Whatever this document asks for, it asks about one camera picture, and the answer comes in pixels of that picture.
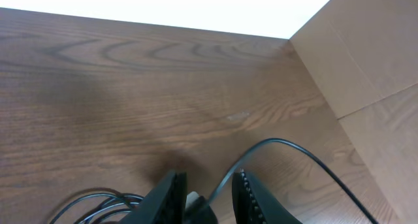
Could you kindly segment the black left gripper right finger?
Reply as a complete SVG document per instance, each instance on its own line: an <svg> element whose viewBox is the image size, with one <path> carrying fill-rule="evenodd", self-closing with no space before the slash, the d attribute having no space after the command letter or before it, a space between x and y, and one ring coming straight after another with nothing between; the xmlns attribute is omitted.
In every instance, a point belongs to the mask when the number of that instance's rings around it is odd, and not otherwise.
<svg viewBox="0 0 418 224"><path fill-rule="evenodd" d="M235 172L233 210L237 224L301 224L250 172Z"/></svg>

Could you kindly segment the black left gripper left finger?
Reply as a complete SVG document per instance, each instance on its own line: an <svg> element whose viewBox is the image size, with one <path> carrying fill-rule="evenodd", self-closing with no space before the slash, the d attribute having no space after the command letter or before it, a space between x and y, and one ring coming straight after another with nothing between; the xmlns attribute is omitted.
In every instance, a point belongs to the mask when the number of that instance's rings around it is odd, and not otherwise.
<svg viewBox="0 0 418 224"><path fill-rule="evenodd" d="M187 174L171 170L119 224L182 224Z"/></svg>

